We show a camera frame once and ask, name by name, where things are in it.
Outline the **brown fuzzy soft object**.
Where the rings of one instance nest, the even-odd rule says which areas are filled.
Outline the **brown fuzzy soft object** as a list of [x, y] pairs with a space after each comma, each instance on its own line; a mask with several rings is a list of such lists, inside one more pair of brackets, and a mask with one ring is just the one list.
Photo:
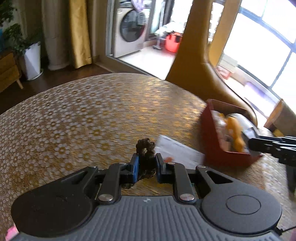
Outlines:
[[149, 138], [137, 141], [136, 153], [130, 163], [124, 165], [120, 175], [121, 187], [130, 189], [139, 180], [152, 178], [156, 173], [155, 148], [156, 144]]

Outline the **white teal tissue pack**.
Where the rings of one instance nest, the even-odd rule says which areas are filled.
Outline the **white teal tissue pack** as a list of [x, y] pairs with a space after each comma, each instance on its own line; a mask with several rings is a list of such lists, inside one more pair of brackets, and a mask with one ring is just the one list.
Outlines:
[[203, 165], [204, 162], [203, 153], [164, 135], [159, 135], [154, 150], [160, 153], [164, 160], [183, 164], [187, 169], [194, 170], [196, 166]]

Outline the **beige upholstered stool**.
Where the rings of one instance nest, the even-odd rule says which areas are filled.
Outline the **beige upholstered stool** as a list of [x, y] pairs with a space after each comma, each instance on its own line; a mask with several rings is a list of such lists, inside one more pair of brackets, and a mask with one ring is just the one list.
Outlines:
[[268, 117], [264, 127], [270, 130], [276, 137], [295, 137], [295, 113], [290, 109], [285, 101], [281, 99]]

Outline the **crumpled plastic bags in box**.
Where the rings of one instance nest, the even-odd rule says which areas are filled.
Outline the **crumpled plastic bags in box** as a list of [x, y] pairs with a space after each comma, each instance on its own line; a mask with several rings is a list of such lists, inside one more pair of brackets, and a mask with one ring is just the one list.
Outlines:
[[248, 152], [247, 142], [258, 135], [257, 127], [245, 116], [231, 113], [227, 116], [212, 110], [211, 115], [220, 148], [228, 152]]

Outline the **red rectangular tin box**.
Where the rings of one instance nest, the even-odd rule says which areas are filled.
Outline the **red rectangular tin box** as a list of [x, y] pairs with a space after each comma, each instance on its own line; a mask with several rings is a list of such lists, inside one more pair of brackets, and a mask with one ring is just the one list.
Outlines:
[[208, 99], [201, 120], [201, 136], [205, 162], [221, 167], [249, 167], [262, 157], [260, 152], [250, 152], [248, 138], [243, 130], [257, 127], [251, 122], [246, 109]]

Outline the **red crate on balcony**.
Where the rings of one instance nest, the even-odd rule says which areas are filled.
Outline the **red crate on balcony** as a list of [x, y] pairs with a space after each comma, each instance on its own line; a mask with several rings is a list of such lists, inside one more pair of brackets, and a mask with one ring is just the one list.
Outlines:
[[220, 65], [218, 65], [218, 66], [216, 67], [216, 69], [217, 69], [217, 71], [219, 72], [219, 74], [220, 74], [224, 79], [228, 79], [228, 78], [231, 76], [231, 74], [232, 74], [231, 71], [227, 70], [226, 68], [224, 68], [224, 67], [222, 67], [222, 66], [220, 66]]

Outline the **tan leather giraffe stool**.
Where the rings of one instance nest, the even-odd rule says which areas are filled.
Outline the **tan leather giraffe stool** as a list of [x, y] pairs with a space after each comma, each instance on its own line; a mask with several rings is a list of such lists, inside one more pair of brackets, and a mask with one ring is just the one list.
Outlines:
[[246, 100], [224, 83], [209, 61], [208, 30], [212, 1], [193, 1], [187, 24], [166, 81], [178, 85], [200, 99], [215, 99], [247, 111], [257, 125], [257, 117]]

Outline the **red bucket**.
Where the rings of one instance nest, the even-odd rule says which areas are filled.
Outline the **red bucket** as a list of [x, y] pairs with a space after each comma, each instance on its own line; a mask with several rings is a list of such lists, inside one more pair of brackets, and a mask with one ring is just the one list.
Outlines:
[[182, 34], [177, 32], [169, 33], [166, 36], [165, 49], [177, 53], [182, 39]]

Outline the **yellow curtain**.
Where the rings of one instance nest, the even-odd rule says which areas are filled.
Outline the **yellow curtain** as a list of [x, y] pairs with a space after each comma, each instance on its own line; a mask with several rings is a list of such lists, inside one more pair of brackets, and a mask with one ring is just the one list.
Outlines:
[[92, 63], [86, 1], [69, 1], [69, 26], [72, 62], [78, 69]]

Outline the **white plant pot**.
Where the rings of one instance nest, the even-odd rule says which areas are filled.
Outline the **white plant pot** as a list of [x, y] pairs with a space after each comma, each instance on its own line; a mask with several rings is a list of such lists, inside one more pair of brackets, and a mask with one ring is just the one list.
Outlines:
[[23, 51], [23, 63], [23, 72], [27, 80], [35, 80], [43, 74], [41, 68], [41, 42], [34, 43]]

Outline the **white washing machine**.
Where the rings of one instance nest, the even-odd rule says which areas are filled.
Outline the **white washing machine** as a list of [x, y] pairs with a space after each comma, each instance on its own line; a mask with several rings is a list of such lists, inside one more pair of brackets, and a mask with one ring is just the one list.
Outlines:
[[144, 46], [149, 11], [137, 12], [131, 1], [119, 1], [115, 18], [113, 56], [119, 58], [140, 51]]

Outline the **wooden drawer cabinet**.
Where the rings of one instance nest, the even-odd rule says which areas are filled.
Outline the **wooden drawer cabinet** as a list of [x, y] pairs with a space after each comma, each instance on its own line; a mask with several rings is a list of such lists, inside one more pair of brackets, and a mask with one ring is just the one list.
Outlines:
[[16, 82], [20, 89], [23, 89], [23, 85], [20, 82], [21, 72], [11, 50], [4, 50], [1, 52], [0, 62], [0, 92], [3, 92], [11, 84]]

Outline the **purple cloth on washer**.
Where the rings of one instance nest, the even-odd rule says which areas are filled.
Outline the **purple cloth on washer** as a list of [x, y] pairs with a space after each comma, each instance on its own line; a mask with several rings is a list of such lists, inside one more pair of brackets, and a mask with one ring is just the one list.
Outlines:
[[144, 9], [144, 0], [131, 0], [134, 9], [141, 12]]

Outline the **white tower air conditioner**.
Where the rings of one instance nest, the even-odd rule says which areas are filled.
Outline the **white tower air conditioner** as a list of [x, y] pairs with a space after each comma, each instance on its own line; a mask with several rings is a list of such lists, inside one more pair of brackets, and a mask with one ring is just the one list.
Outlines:
[[49, 70], [69, 65], [68, 1], [42, 1], [42, 23]]

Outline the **green potted tree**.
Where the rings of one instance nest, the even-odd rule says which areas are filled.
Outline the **green potted tree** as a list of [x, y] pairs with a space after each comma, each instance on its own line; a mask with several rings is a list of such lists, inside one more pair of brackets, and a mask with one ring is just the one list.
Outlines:
[[1, 1], [1, 30], [4, 46], [18, 56], [41, 45], [41, 1]]

